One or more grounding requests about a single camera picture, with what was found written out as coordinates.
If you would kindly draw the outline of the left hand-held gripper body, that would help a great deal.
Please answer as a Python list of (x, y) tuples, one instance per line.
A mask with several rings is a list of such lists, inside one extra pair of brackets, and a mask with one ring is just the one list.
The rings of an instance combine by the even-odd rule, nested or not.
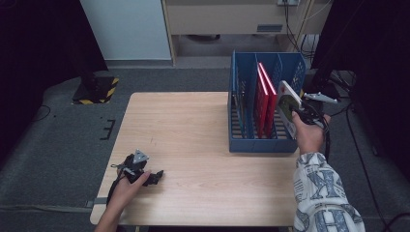
[(122, 164), (117, 166), (122, 170), (129, 182), (134, 183), (143, 173), (144, 167), (147, 164), (149, 157), (140, 150), (136, 150), (134, 154), (126, 157)]

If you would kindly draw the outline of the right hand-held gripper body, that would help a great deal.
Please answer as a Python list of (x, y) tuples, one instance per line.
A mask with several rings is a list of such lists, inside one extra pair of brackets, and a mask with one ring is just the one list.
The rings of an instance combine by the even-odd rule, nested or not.
[(337, 99), (332, 99), (321, 92), (304, 93), (303, 98), (302, 106), (299, 108), (299, 110), (304, 112), (304, 116), (300, 117), (301, 120), (307, 125), (317, 125), (320, 128), (327, 128), (328, 123), (322, 112), (321, 104), (323, 102), (337, 103)]

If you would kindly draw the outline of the white book with green leaf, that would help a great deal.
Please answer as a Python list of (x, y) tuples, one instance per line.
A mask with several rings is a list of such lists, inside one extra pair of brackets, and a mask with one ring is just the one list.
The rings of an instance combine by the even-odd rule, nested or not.
[(285, 80), (282, 80), (278, 87), (277, 110), (281, 121), (292, 138), (296, 138), (296, 127), (293, 123), (292, 109), (299, 109), (301, 106), (302, 100), (299, 95), (295, 93)]

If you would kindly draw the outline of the red picture book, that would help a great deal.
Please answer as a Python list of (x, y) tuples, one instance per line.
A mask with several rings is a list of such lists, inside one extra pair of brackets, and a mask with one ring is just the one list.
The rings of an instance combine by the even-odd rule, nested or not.
[(267, 137), (271, 137), (273, 133), (274, 116), (276, 111), (278, 94), (276, 88), (274, 87), (271, 77), (268, 75), (264, 65), (261, 62), (258, 63), (258, 68), (261, 72), (264, 85), (269, 95), (265, 111), (264, 132)]
[(269, 92), (265, 84), (265, 77), (260, 68), (257, 68), (257, 83), (255, 92), (254, 119), (257, 136), (263, 137)]

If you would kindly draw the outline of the blue file rack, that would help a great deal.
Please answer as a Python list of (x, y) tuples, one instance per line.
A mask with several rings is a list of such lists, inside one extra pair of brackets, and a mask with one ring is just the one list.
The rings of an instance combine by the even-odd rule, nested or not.
[(228, 139), (231, 153), (294, 153), (296, 141), (275, 112), (271, 133), (257, 135), (256, 107), (257, 65), (261, 63), (278, 90), (285, 80), (300, 93), (306, 75), (302, 54), (296, 52), (237, 52), (231, 57), (227, 99)]

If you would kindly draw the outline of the person's right hand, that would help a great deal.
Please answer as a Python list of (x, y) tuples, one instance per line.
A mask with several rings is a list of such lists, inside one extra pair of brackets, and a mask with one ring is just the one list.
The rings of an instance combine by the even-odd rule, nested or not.
[(300, 154), (319, 152), (325, 141), (325, 132), (317, 125), (305, 124), (298, 113), (292, 113), (292, 121), (296, 127), (296, 140)]

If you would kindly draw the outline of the person's left hand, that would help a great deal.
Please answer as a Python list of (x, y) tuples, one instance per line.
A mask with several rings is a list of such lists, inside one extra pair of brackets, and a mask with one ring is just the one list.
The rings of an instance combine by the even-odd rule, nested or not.
[(144, 172), (134, 183), (127, 177), (122, 176), (114, 189), (107, 208), (116, 212), (122, 212), (135, 198), (137, 192), (150, 177), (150, 172)]

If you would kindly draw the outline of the black stand with striped base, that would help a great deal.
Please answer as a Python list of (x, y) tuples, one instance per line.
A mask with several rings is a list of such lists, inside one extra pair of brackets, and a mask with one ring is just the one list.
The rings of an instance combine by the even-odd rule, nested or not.
[(79, 69), (80, 84), (73, 95), (74, 104), (108, 103), (119, 79), (112, 75), (96, 76), (87, 68)]
[(331, 73), (325, 69), (308, 70), (302, 88), (304, 94), (315, 101), (338, 103), (340, 95), (331, 81)]

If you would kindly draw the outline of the grey tape strip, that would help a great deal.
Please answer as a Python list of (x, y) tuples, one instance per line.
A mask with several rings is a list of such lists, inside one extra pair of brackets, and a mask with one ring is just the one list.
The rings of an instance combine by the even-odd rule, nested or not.
[(92, 200), (87, 200), (85, 203), (86, 208), (93, 208), (95, 205), (106, 204), (107, 197), (97, 197)]

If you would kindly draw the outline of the black curtain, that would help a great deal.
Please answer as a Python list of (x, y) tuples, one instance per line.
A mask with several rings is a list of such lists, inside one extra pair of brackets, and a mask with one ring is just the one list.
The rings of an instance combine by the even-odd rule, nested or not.
[(37, 114), (44, 91), (80, 76), (70, 42), (90, 71), (106, 68), (80, 0), (0, 0), (0, 168)]
[(357, 76), (376, 151), (410, 181), (410, 0), (334, 0), (312, 67)]

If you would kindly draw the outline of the wooden cabinet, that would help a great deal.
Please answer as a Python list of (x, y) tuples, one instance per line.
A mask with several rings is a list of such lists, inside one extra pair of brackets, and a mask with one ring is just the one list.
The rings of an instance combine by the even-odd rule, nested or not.
[(275, 35), (282, 51), (302, 48), (305, 35), (319, 35), (334, 0), (300, 0), (278, 6), (278, 0), (161, 0), (171, 61), (186, 35)]

